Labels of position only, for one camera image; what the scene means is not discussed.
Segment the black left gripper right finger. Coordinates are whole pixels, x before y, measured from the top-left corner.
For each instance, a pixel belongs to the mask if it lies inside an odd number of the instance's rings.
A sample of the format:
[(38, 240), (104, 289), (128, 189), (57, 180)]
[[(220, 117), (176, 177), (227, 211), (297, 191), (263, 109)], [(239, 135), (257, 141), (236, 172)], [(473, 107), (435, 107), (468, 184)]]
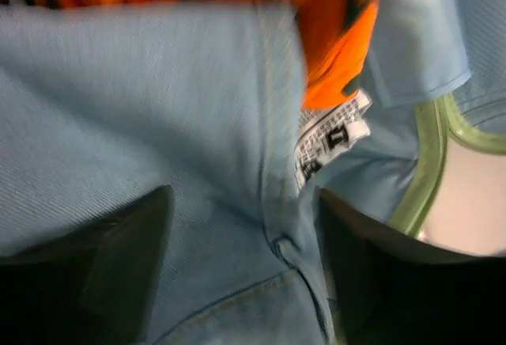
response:
[(419, 241), (327, 189), (318, 216), (347, 343), (504, 343), (504, 257)]

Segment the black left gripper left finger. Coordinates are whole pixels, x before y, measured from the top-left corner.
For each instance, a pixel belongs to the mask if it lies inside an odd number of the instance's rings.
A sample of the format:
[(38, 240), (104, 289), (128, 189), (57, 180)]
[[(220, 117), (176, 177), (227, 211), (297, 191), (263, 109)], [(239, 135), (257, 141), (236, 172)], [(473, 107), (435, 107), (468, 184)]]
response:
[(158, 187), (62, 237), (1, 259), (3, 344), (145, 341), (173, 218)]

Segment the green hard-shell suitcase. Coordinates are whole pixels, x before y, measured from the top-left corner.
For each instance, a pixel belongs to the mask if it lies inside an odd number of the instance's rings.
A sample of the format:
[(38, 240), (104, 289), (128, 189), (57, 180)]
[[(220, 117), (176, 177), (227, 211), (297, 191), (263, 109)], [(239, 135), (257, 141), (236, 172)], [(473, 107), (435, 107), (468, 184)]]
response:
[(361, 81), (370, 135), (304, 189), (326, 188), (405, 233), (421, 232), (451, 138), (505, 152), (505, 0), (380, 0)]

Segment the light blue denim garment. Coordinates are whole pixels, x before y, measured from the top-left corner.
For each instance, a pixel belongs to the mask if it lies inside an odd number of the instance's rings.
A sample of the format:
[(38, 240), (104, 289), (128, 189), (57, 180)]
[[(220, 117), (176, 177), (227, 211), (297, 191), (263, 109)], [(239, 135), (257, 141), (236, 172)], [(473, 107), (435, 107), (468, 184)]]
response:
[(285, 3), (3, 6), (1, 259), (169, 186), (139, 344), (331, 343), (304, 74)]

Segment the white garment care label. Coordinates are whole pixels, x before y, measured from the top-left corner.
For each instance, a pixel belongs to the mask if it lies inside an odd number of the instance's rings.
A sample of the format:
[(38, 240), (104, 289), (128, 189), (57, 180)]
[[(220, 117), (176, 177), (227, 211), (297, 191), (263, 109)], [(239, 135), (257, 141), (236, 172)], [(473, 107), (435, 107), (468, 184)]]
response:
[(364, 114), (369, 95), (359, 89), (355, 97), (324, 110), (303, 110), (295, 146), (295, 175), (299, 190), (325, 165), (371, 134)]

